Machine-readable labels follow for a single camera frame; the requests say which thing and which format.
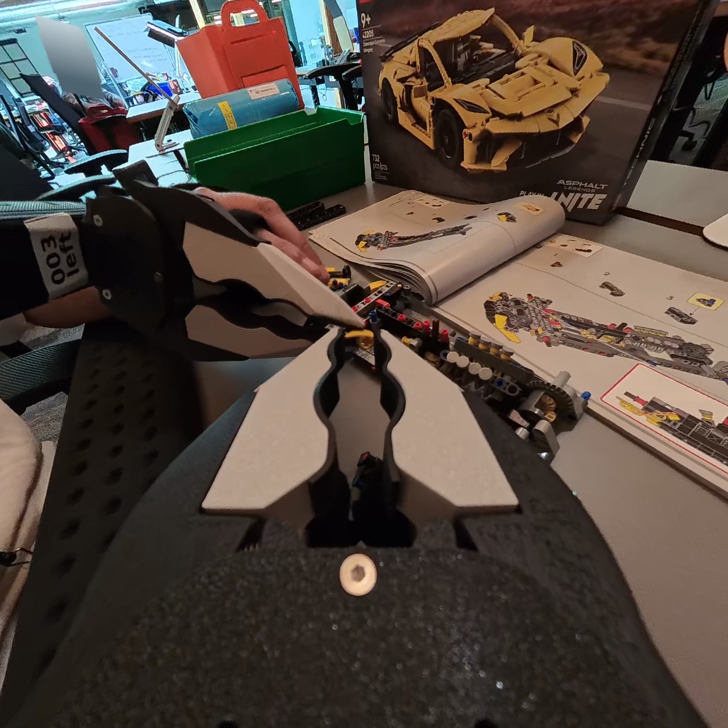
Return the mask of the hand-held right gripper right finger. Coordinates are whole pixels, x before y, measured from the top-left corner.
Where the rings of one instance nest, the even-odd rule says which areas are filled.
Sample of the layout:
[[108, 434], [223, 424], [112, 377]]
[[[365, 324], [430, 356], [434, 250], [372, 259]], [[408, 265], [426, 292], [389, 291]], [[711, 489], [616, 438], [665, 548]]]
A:
[[518, 497], [460, 388], [387, 331], [375, 330], [374, 352], [395, 511], [416, 529], [514, 512]]

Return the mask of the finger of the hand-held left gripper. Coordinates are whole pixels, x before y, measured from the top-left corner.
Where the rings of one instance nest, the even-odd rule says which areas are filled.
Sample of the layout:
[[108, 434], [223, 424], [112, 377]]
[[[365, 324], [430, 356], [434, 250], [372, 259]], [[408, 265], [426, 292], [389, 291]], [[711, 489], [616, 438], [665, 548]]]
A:
[[246, 359], [290, 358], [325, 333], [325, 319], [284, 301], [249, 306], [221, 296], [197, 303], [185, 327], [191, 341]]
[[208, 283], [244, 283], [265, 300], [285, 302], [308, 317], [353, 329], [363, 325], [340, 297], [268, 242], [248, 245], [186, 223], [183, 250], [195, 276]]

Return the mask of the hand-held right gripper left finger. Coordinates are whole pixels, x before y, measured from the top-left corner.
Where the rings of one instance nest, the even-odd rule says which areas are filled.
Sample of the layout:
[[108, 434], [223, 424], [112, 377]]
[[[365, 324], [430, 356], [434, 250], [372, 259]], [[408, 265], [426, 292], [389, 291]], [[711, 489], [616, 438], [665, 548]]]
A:
[[256, 390], [202, 501], [204, 513], [302, 530], [332, 511], [342, 473], [331, 414], [346, 354], [344, 330], [332, 327]]

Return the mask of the lego car chassis assembly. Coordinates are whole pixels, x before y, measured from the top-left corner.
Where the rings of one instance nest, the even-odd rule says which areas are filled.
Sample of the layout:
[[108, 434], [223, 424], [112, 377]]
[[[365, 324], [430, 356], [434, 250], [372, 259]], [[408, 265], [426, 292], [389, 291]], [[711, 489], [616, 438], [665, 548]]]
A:
[[558, 436], [582, 418], [590, 393], [571, 385], [571, 375], [536, 373], [511, 349], [481, 333], [438, 317], [411, 286], [389, 279], [358, 282], [348, 265], [327, 268], [328, 286], [355, 313], [400, 340], [462, 392], [472, 392], [551, 463]]

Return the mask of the black lego connector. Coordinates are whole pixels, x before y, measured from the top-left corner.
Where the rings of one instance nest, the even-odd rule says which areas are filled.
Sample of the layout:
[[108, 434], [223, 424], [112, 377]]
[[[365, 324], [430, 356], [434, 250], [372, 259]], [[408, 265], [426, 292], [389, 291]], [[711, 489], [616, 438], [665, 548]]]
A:
[[351, 480], [351, 489], [362, 492], [369, 487], [379, 485], [381, 481], [382, 460], [369, 451], [359, 457], [354, 477]]

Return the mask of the lego set box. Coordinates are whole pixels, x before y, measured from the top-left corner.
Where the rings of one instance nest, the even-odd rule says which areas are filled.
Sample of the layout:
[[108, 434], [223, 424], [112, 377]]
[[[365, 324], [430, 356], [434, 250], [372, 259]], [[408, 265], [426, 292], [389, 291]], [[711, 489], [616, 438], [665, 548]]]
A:
[[358, 2], [372, 180], [603, 224], [719, 2]]

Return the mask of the person's left hand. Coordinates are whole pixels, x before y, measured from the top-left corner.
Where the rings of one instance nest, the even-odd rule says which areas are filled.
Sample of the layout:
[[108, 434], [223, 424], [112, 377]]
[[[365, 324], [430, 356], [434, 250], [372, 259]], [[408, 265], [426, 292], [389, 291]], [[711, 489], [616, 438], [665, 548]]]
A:
[[194, 193], [213, 200], [229, 211], [246, 210], [262, 217], [266, 229], [257, 229], [254, 234], [270, 242], [324, 286], [328, 284], [329, 273], [310, 245], [307, 236], [297, 229], [273, 199], [240, 192], [214, 191], [206, 187], [197, 187]]

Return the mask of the green plastic bin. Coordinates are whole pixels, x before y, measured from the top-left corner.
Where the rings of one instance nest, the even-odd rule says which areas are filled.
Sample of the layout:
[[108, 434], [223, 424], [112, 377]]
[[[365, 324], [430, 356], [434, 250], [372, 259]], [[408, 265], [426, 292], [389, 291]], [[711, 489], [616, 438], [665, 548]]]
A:
[[317, 107], [187, 141], [204, 187], [273, 199], [284, 211], [366, 182], [365, 115]]

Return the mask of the red office chair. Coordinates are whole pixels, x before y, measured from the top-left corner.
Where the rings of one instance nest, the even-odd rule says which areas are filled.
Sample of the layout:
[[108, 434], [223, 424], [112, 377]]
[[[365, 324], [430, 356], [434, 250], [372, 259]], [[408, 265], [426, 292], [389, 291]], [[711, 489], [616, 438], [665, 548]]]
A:
[[127, 109], [94, 104], [86, 107], [86, 114], [78, 121], [86, 141], [97, 154], [105, 151], [125, 150], [141, 143], [138, 128], [127, 120]]

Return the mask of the white desk lamp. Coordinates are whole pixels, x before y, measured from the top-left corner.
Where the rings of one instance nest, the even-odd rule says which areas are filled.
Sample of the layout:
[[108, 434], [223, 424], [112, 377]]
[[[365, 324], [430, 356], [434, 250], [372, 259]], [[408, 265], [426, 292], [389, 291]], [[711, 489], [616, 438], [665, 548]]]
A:
[[150, 14], [120, 20], [86, 24], [90, 38], [104, 60], [114, 82], [124, 90], [127, 120], [133, 123], [158, 121], [154, 143], [167, 149], [169, 132], [177, 132], [174, 116], [187, 103], [199, 99], [190, 90], [190, 76], [176, 48], [185, 36], [179, 28], [156, 21]]

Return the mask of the black dimpled foam pad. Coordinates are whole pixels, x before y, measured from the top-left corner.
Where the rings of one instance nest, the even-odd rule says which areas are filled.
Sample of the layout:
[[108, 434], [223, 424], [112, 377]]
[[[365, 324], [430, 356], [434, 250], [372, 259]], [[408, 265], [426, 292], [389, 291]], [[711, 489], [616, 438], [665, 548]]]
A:
[[242, 361], [193, 363], [116, 323], [86, 327], [2, 691], [8, 722], [60, 651], [116, 533], [215, 414]]

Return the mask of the blue wrapped roll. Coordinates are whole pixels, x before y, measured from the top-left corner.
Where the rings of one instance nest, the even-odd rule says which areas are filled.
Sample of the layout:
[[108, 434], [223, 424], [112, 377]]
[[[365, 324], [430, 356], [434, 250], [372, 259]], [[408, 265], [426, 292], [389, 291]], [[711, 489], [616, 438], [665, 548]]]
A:
[[184, 106], [193, 139], [242, 128], [298, 111], [300, 100], [290, 79], [250, 86]]

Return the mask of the black office chair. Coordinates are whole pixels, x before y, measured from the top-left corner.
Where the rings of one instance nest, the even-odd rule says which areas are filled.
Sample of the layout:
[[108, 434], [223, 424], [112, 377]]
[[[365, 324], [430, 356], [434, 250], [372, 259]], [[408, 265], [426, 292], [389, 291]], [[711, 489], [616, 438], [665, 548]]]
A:
[[37, 74], [21, 74], [23, 81], [50, 107], [53, 113], [79, 138], [87, 154], [86, 157], [66, 167], [66, 173], [81, 173], [86, 177], [100, 176], [103, 169], [112, 171], [129, 160], [129, 151], [118, 148], [115, 141], [95, 141], [87, 131], [91, 124], [84, 125], [88, 118], [74, 106], [67, 103], [56, 90]]

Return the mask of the orange carry bag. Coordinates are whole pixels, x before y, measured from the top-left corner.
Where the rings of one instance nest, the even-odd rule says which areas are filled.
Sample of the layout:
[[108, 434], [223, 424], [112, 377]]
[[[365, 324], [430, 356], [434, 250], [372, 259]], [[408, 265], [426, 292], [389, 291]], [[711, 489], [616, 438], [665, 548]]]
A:
[[201, 98], [288, 79], [304, 107], [285, 23], [258, 2], [225, 2], [220, 25], [180, 39], [177, 49]]

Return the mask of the person's white shirt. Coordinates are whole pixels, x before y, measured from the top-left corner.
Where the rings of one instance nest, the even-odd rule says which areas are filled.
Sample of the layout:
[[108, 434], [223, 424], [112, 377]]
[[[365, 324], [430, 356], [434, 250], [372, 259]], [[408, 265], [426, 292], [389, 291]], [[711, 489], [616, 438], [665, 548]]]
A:
[[28, 511], [42, 461], [41, 442], [1, 402], [1, 641], [5, 642], [31, 561], [37, 526]]

